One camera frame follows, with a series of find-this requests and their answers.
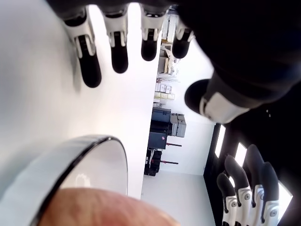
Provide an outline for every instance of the cardboard box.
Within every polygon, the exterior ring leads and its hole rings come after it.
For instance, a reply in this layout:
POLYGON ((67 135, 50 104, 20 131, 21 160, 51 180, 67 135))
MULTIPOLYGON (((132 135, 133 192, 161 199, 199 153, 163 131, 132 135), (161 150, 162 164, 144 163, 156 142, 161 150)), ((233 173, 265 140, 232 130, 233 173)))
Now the cardboard box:
POLYGON ((171 86, 166 86, 166 91, 165 91, 165 93, 168 93, 168 94, 170 94, 171 93, 171 86))
POLYGON ((160 98, 167 99, 168 98, 168 94, 167 93, 161 93, 160 98))
POLYGON ((166 85, 161 84, 160 92, 165 93, 165 91, 166 91, 166 85))
POLYGON ((155 92, 155 97, 161 97, 161 93, 160 92, 155 92))
POLYGON ((170 100, 174 100, 174 94, 168 94, 167 98, 170 99, 170 100))

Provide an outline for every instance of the human hand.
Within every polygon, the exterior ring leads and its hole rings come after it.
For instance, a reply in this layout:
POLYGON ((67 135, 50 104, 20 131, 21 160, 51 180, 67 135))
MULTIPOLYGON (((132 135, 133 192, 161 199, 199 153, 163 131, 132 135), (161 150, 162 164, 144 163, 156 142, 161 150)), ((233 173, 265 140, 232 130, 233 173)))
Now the human hand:
POLYGON ((90 189, 60 189, 39 226, 179 226, 166 213, 117 193, 90 189))

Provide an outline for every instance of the black robotic finger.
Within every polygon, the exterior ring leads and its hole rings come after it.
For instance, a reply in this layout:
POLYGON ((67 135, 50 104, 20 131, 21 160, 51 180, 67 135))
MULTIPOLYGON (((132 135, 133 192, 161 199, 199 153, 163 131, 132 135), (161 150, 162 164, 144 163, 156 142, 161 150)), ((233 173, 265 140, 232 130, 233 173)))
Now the black robotic finger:
POLYGON ((235 195, 235 190, 229 181, 229 178, 221 173, 217 177, 217 186, 219 187, 222 193, 223 199, 223 217, 222 217, 222 225, 229 226, 235 224, 236 212, 237 212, 237 198, 235 195))
POLYGON ((95 52, 93 56, 89 54, 84 35, 79 36, 79 43, 82 52, 82 58, 79 59, 79 63, 83 81, 88 87, 95 88, 102 80, 97 53, 95 52))
POLYGON ((237 191, 240 188, 245 188, 249 186, 248 178, 246 177, 246 172, 242 167, 238 165, 235 159, 228 155, 225 160, 225 169, 227 173, 235 182, 235 190, 237 191))
POLYGON ((259 153, 259 150, 256 145, 250 145, 246 152, 246 163, 251 172, 252 177, 252 201, 253 205, 255 204, 254 194, 255 186, 261 185, 260 183, 260 174, 264 164, 262 156, 259 153))
POLYGON ((224 173, 220 173, 218 175, 216 183, 222 193, 223 198, 235 195, 234 187, 224 173))
POLYGON ((264 189, 261 222, 268 221, 267 225, 276 225, 279 215, 279 185, 276 172, 269 162, 265 162, 261 169, 260 181, 264 189))
POLYGON ((191 84, 185 93, 185 104, 194 112, 200 114, 199 105, 202 96, 206 93, 209 79, 203 79, 191 84))
POLYGON ((246 225, 252 202, 252 191, 246 173, 230 155, 226 157, 225 169, 235 182, 235 192, 238 202, 235 218, 236 225, 246 225))
POLYGON ((114 32, 115 46, 111 47, 112 67, 116 73, 124 73, 128 67, 127 45, 121 45, 121 33, 114 32))
POLYGON ((112 67, 116 73, 124 73, 128 67, 127 58, 127 9, 128 4, 99 6, 111 46, 112 67))
POLYGON ((141 7, 141 30, 142 44, 141 56, 146 61, 152 61, 157 54, 157 42, 159 33, 165 19, 168 3, 161 2, 162 5, 154 7, 140 4, 141 7))
POLYGON ((272 165, 265 162, 260 174, 260 181, 264 189, 263 201, 274 201, 279 199, 278 177, 272 165))
POLYGON ((150 39, 142 40, 141 56, 145 61, 152 61, 157 54, 157 41, 150 39))

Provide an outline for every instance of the ceiling light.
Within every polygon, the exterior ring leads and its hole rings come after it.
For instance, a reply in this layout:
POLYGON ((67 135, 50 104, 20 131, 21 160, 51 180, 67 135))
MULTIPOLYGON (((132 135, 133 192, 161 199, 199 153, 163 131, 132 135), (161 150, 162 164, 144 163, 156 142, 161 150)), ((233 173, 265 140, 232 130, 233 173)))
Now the ceiling light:
POLYGON ((232 177, 229 177, 229 181, 231 182, 232 186, 235 187, 235 183, 232 177))
POLYGON ((246 148, 241 143, 238 144, 235 161, 242 167, 246 157, 246 148))
POLYGON ((223 125, 221 125, 220 132, 218 134, 218 138, 217 138, 217 142, 216 142, 216 147, 215 147, 215 155, 218 158, 220 157, 220 153, 221 153, 221 149, 222 149, 222 142, 224 140, 225 132, 226 132, 226 128, 223 125))

